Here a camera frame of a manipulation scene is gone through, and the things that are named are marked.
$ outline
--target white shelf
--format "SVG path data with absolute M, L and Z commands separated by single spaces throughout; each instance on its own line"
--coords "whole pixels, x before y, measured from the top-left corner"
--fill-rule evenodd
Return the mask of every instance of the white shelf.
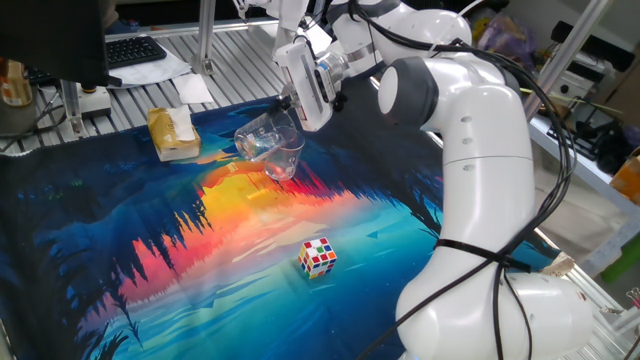
M 547 135 L 551 127 L 549 119 L 536 115 L 529 123 L 531 138 L 553 156 L 559 158 L 558 142 Z M 640 214 L 640 207 L 629 201 L 624 195 L 612 188 L 611 175 L 602 172 L 594 161 L 578 154 L 578 166 L 575 174 L 593 187 L 598 193 L 611 201 L 616 207 L 624 211 L 630 217 Z

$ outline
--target table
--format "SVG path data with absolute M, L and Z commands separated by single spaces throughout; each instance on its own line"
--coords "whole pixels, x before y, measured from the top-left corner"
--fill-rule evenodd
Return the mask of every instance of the table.
M 280 70 L 271 61 L 271 44 L 277 22 L 258 21 L 251 24 L 232 23 L 214 27 L 213 51 L 216 56 L 216 73 L 204 77 L 215 102 L 190 105 L 192 113 L 238 104 L 266 96 L 276 95 L 283 85 Z M 197 28 L 158 31 L 151 34 L 160 44 L 181 59 L 188 61 L 197 51 Z M 53 89 L 38 91 L 36 105 L 42 109 L 53 97 Z M 177 107 L 180 105 L 177 90 L 171 80 L 127 90 L 110 90 L 113 112 L 85 120 L 91 136 L 122 131 L 146 125 L 146 114 L 153 107 Z M 58 111 L 42 124 L 50 125 L 61 114 Z M 74 141 L 69 129 L 60 127 L 54 131 L 20 140 L 10 149 L 17 155 L 43 146 L 53 146 Z M 589 297 L 594 311 L 608 307 L 622 310 L 615 300 L 606 294 L 584 271 L 576 267 L 567 276 Z M 631 343 L 614 336 L 596 317 L 589 344 L 563 359 L 621 359 Z
M 551 123 L 549 119 L 536 115 L 529 123 L 531 138 L 542 148 L 559 158 L 558 143 L 547 135 Z M 629 216 L 629 220 L 606 242 L 602 243 L 580 266 L 590 276 L 596 276 L 620 255 L 620 248 L 640 233 L 640 207 L 629 201 L 609 185 L 611 175 L 606 174 L 595 162 L 578 154 L 575 174 L 611 201 Z

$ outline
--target white device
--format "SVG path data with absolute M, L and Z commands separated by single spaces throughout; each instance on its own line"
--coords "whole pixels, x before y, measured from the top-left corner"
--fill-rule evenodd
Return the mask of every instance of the white device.
M 360 4 L 376 23 L 396 34 L 433 44 L 454 39 L 471 43 L 469 25 L 458 14 L 415 11 L 396 0 Z M 347 10 L 347 0 L 330 6 L 327 17 L 338 41 L 315 62 L 304 42 L 277 50 L 287 93 L 303 128 L 317 131 L 329 121 L 333 94 L 343 78 L 384 61 L 388 67 L 380 81 L 378 105 L 387 120 L 443 136 L 441 238 L 497 252 L 536 211 L 530 138 L 515 79 L 469 53 L 435 54 L 399 46 L 365 21 L 352 20 Z M 329 83 L 336 86 L 327 91 Z M 396 317 L 484 261 L 458 249 L 437 247 L 424 270 L 404 288 Z M 492 263 L 402 324 L 402 359 L 496 359 L 491 290 L 497 266 Z M 557 358 L 588 342 L 591 306 L 576 285 L 541 274 L 507 276 L 530 324 L 534 359 Z M 499 292 L 504 358 L 526 359 L 529 342 L 521 310 L 504 284 Z
M 83 90 L 80 84 L 76 87 L 83 119 L 111 115 L 111 96 L 105 87 L 97 86 L 93 92 Z

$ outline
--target tissue box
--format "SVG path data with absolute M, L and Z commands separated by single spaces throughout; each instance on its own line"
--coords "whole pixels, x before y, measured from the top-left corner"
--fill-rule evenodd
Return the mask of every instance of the tissue box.
M 189 159 L 200 155 L 200 136 L 196 129 L 192 126 L 195 140 L 178 140 L 167 109 L 150 109 L 147 121 L 160 161 Z
M 640 148 L 631 153 L 627 162 L 611 180 L 611 186 L 634 204 L 640 205 Z

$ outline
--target cable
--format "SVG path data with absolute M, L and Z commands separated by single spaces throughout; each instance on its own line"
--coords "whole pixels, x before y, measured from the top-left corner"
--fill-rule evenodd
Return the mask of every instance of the cable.
M 476 0 L 476 1 L 472 2 L 471 4 L 467 5 L 466 8 L 462 9 L 462 11 L 460 11 L 458 13 L 458 16 L 462 16 L 462 15 L 466 14 L 468 11 L 470 11 L 471 9 L 473 9 L 474 7 L 480 5 L 483 2 L 484 2 L 484 0 Z
M 476 6 L 478 3 L 479 1 L 472 3 L 471 6 L 465 8 L 462 13 L 469 11 L 470 8 Z M 551 215 L 551 213 L 553 213 L 553 211 L 560 205 L 560 203 L 562 202 L 562 199 L 566 195 L 569 189 L 569 186 L 571 184 L 571 175 L 577 166 L 577 153 L 575 150 L 575 143 L 573 142 L 572 137 L 569 137 L 569 141 L 567 141 L 567 138 L 564 136 L 564 133 L 561 131 L 562 127 L 556 116 L 557 110 L 555 106 L 553 105 L 553 103 L 551 102 L 547 94 L 545 94 L 544 91 L 538 86 L 538 84 L 536 83 L 531 73 L 528 73 L 522 67 L 520 67 L 517 63 L 515 63 L 513 60 L 501 54 L 490 53 L 483 50 L 474 49 L 462 43 L 462 41 L 455 41 L 450 45 L 435 45 L 431 43 L 417 41 L 417 40 L 410 39 L 405 36 L 396 34 L 382 27 L 381 25 L 377 24 L 375 21 L 373 21 L 366 14 L 366 12 L 360 7 L 357 0 L 349 0 L 348 10 L 349 10 L 349 16 L 353 21 L 358 21 L 354 18 L 354 16 L 358 16 L 359 18 L 367 22 L 367 24 L 370 27 L 373 27 L 375 30 L 377 30 L 378 33 L 380 33 L 382 36 L 384 36 L 385 38 L 387 38 L 388 40 L 396 44 L 399 44 L 411 49 L 429 51 L 432 53 L 437 53 L 437 52 L 472 53 L 482 60 L 488 61 L 496 66 L 500 66 L 505 70 L 509 71 L 510 73 L 512 73 L 517 79 L 519 79 L 520 81 L 528 85 L 533 90 L 533 93 L 541 99 L 542 103 L 549 110 L 549 119 L 551 121 L 551 126 L 554 128 L 554 130 L 556 130 L 556 133 L 559 134 L 558 135 L 558 151 L 559 151 L 559 160 L 560 160 L 560 171 L 558 172 L 556 184 L 554 185 L 552 190 L 549 192 L 547 197 L 542 202 L 536 215 L 520 231 L 518 231 L 518 233 L 516 233 L 502 249 L 498 251 L 499 255 L 503 255 L 503 256 L 510 255 L 515 250 L 515 248 L 517 248 L 525 240 L 525 236 L 533 232 L 533 230 L 538 225 L 540 225 L 544 220 L 546 220 Z M 475 275 L 480 270 L 484 269 L 486 266 L 489 265 L 489 263 L 491 263 L 490 260 L 483 262 L 473 270 L 462 275 L 457 280 L 453 281 L 449 285 L 445 286 L 444 288 L 440 289 L 436 293 L 429 296 L 427 299 L 423 300 L 422 302 L 414 306 L 411 310 L 409 310 L 409 312 L 407 312 L 404 316 L 398 319 L 394 324 L 394 326 L 392 326 L 382 336 L 380 336 L 375 342 L 373 342 L 358 357 L 358 359 L 364 359 L 373 349 L 381 345 L 388 336 L 390 336 L 400 325 L 402 325 L 406 320 L 408 320 L 413 314 L 420 311 L 422 308 L 424 308 L 426 305 L 431 303 L 433 300 L 437 299 L 440 295 L 444 294 L 445 292 L 449 291 L 453 287 L 469 279 L 471 276 Z M 494 276 L 494 288 L 493 288 L 493 299 L 492 299 L 493 300 L 492 306 L 493 306 L 493 317 L 494 317 L 494 333 L 496 335 L 496 347 L 497 347 L 498 357 L 500 359 L 503 358 L 503 350 L 502 350 L 502 341 L 500 336 L 499 315 L 498 315 L 498 294 L 499 294 L 499 281 L 500 281 L 499 279 L 502 274 L 502 271 L 503 271 L 503 268 L 501 267 L 501 265 L 498 265 L 498 269 L 496 270 L 496 274 Z M 533 348 L 531 328 L 530 328 L 526 313 L 524 311 L 524 307 L 520 303 L 520 300 L 517 294 L 515 293 L 515 291 L 513 290 L 510 284 L 509 284 L 509 288 L 511 289 L 511 292 L 513 293 L 516 301 L 518 302 L 523 318 L 525 319 L 525 325 L 527 328 L 528 340 L 529 340 L 528 358 L 531 359 L 532 348 Z
M 504 360 L 502 336 L 500 335 L 500 315 L 498 311 L 498 295 L 500 294 L 500 277 L 502 276 L 502 269 L 502 264 L 498 264 L 496 274 L 493 277 L 493 333 L 496 340 L 496 349 L 498 349 L 498 360 Z
M 423 307 L 427 306 L 430 302 L 432 302 L 433 300 L 437 299 L 438 297 L 440 297 L 442 294 L 446 293 L 447 291 L 453 289 L 454 287 L 458 286 L 459 284 L 462 284 L 463 282 L 465 282 L 467 279 L 469 279 L 470 277 L 472 277 L 473 275 L 477 274 L 478 272 L 480 272 L 480 270 L 486 268 L 489 264 L 491 264 L 492 261 L 491 260 L 485 260 L 483 263 L 481 263 L 480 265 L 476 266 L 475 268 L 471 269 L 469 272 L 467 272 L 466 274 L 460 276 L 459 278 L 457 278 L 456 280 L 450 282 L 447 286 L 443 287 L 442 289 L 436 291 L 435 293 L 433 293 L 431 296 L 429 296 L 428 298 L 422 300 L 420 303 L 418 303 L 418 305 L 414 306 L 411 310 L 409 310 L 406 314 L 404 314 L 400 319 L 398 319 L 396 321 L 396 323 L 389 328 L 389 330 L 387 330 L 384 334 L 382 334 L 379 338 L 376 339 L 376 341 L 374 341 L 373 343 L 371 343 L 371 345 L 369 345 L 369 347 L 367 347 L 357 358 L 356 360 L 363 360 L 367 357 L 367 355 L 369 355 L 369 353 L 371 351 L 373 351 L 373 349 L 375 349 L 376 347 L 382 345 L 382 343 L 384 342 L 384 340 L 386 338 L 388 338 L 391 334 L 393 334 L 394 331 L 396 331 L 398 329 L 398 327 L 400 327 L 400 325 L 404 324 L 405 321 L 409 320 L 409 318 L 411 318 L 411 316 L 413 316 L 413 314 L 417 313 L 418 311 L 420 311 L 420 309 L 422 309 Z
M 58 106 L 55 106 L 53 108 L 51 107 L 53 105 L 53 103 L 58 99 L 58 96 L 60 96 L 60 92 L 56 91 L 56 94 L 53 96 L 53 98 L 51 98 L 51 100 L 49 100 L 47 105 L 45 105 L 45 107 L 44 107 L 44 109 L 42 109 L 42 112 L 40 113 L 40 115 L 38 115 L 38 117 L 36 117 L 35 120 L 33 120 L 32 124 L 26 130 L 22 131 L 18 135 L 4 137 L 6 139 L 10 139 L 10 141 L 3 148 L 0 148 L 0 154 L 1 153 L 5 153 L 7 150 L 9 150 L 9 148 L 13 144 L 18 142 L 18 140 L 24 138 L 24 136 L 26 134 L 29 134 L 29 133 L 37 134 L 37 133 L 40 133 L 40 132 L 43 132 L 43 131 L 51 130 L 51 129 L 57 127 L 58 125 L 60 125 L 66 119 L 66 114 L 62 115 L 61 119 L 58 122 L 56 122 L 54 125 L 46 126 L 46 127 L 40 128 L 40 129 L 36 128 L 36 126 L 38 125 L 38 122 L 40 122 L 40 120 L 42 120 L 45 116 L 47 116 L 47 115 L 51 114 L 52 112 L 64 107 L 62 105 L 58 105 Z
M 529 352 L 528 352 L 527 358 L 531 359 L 531 357 L 533 356 L 533 346 L 532 346 L 533 336 L 531 335 L 531 325 L 529 324 L 529 317 L 527 316 L 527 313 L 524 310 L 524 305 L 522 305 L 522 302 L 520 301 L 520 297 L 518 296 L 516 291 L 513 289 L 513 286 L 511 286 L 511 282 L 509 281 L 509 277 L 507 276 L 506 273 L 504 274 L 504 281 L 507 283 L 509 290 L 511 290 L 513 297 L 516 299 L 516 302 L 518 303 L 520 312 L 522 313 L 522 318 L 524 319 L 524 324 L 525 324 L 525 327 L 527 328 L 527 339 L 529 340 Z
M 34 127 L 38 124 L 38 122 L 40 122 L 40 120 L 42 120 L 42 118 L 44 118 L 46 115 L 51 114 L 52 112 L 58 110 L 58 109 L 62 109 L 64 108 L 64 106 L 62 105 L 58 105 L 56 107 L 51 108 L 48 111 L 42 112 L 33 122 L 33 125 L 31 125 L 27 130 L 21 132 L 18 135 L 15 136 L 11 136 L 11 137 L 7 137 L 8 139 L 10 139 L 10 141 L 3 147 L 0 149 L 0 154 L 5 153 L 7 150 L 9 150 L 9 148 L 15 144 L 16 142 L 18 142 L 18 140 L 21 140 L 25 137 L 25 135 L 27 134 L 40 134 L 42 132 L 48 131 L 48 130 L 52 130 L 55 129 L 56 127 L 58 127 L 60 124 L 62 124 L 62 122 L 64 122 L 67 119 L 67 114 L 62 114 L 62 116 L 60 116 L 60 119 L 58 121 L 56 121 L 55 124 L 53 125 L 49 125 L 49 126 L 45 126 L 45 127 L 41 127 L 38 129 L 34 129 Z

